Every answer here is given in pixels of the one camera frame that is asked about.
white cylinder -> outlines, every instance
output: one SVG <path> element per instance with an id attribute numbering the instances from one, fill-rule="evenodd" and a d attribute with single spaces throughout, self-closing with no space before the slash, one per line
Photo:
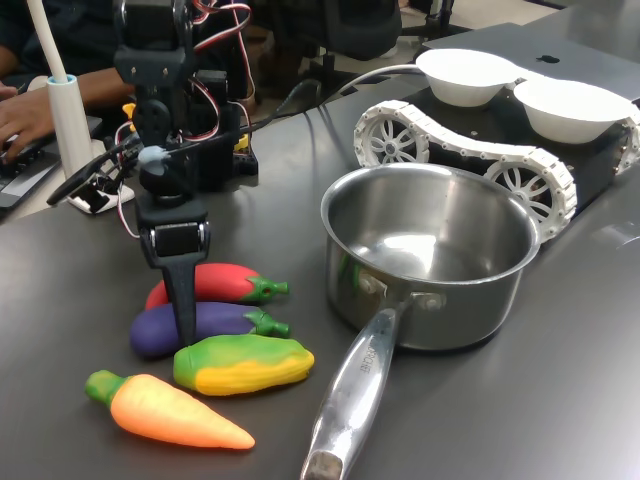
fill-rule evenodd
<path id="1" fill-rule="evenodd" d="M 51 74 L 58 83 L 62 83 L 66 80 L 66 73 L 62 64 L 62 59 L 60 58 L 60 53 L 56 48 L 56 43 L 54 42 L 53 35 L 51 34 L 51 28 L 47 21 L 47 14 L 44 11 L 42 0 L 27 0 L 27 4 L 29 5 L 31 19 L 33 20 L 33 25 L 36 29 L 36 33 L 38 34 L 40 45 L 42 45 L 44 56 L 47 59 L 49 68 L 51 69 Z"/>
<path id="2" fill-rule="evenodd" d="M 65 177 L 69 178 L 92 158 L 91 135 L 82 105 L 78 79 L 68 75 L 67 83 L 47 80 L 49 102 Z"/>

orange carrot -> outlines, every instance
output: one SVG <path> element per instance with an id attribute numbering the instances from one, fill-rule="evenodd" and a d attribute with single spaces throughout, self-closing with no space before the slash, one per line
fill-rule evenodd
<path id="1" fill-rule="evenodd" d="M 85 393 L 106 404 L 125 430 L 191 447 L 249 449 L 251 435 L 204 403 L 151 375 L 122 378 L 106 370 L 87 380 Z"/>

yellow-green squash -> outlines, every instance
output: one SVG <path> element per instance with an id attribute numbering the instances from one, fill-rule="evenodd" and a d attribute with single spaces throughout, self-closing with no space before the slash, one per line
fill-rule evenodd
<path id="1" fill-rule="evenodd" d="M 204 395 L 236 395 L 304 380 L 313 362 L 295 340 L 219 335 L 176 353 L 173 377 Z"/>

purple eggplant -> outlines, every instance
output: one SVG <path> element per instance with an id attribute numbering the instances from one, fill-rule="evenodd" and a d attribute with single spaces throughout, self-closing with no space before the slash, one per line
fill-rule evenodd
<path id="1" fill-rule="evenodd" d="M 197 341 L 247 333 L 288 338 L 289 325 L 274 321 L 257 307 L 217 302 L 196 304 Z M 180 350 L 173 306 L 162 305 L 138 315 L 131 326 L 130 340 L 133 351 L 145 358 L 172 355 Z"/>

toy vegetable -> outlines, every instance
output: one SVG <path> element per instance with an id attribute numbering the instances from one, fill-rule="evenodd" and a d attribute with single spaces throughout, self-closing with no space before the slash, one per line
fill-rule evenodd
<path id="1" fill-rule="evenodd" d="M 295 340 L 221 335 L 176 353 L 173 377 L 205 395 L 234 395 L 304 380 L 313 362 Z"/>
<path id="2" fill-rule="evenodd" d="M 196 340 L 216 335 L 254 333 L 287 338 L 289 325 L 278 323 L 257 307 L 231 303 L 196 304 Z M 174 354 L 182 347 L 173 307 L 161 305 L 142 312 L 133 322 L 131 347 L 142 357 Z"/>
<path id="3" fill-rule="evenodd" d="M 151 375 L 92 374 L 86 394 L 106 404 L 125 430 L 191 447 L 248 449 L 255 440 L 204 403 Z"/>
<path id="4" fill-rule="evenodd" d="M 196 301 L 227 303 L 262 303 L 276 294 L 289 293 L 286 283 L 275 283 L 259 273 L 229 263 L 203 263 L 196 266 Z M 169 303 L 169 297 L 160 282 L 147 297 L 145 309 Z"/>

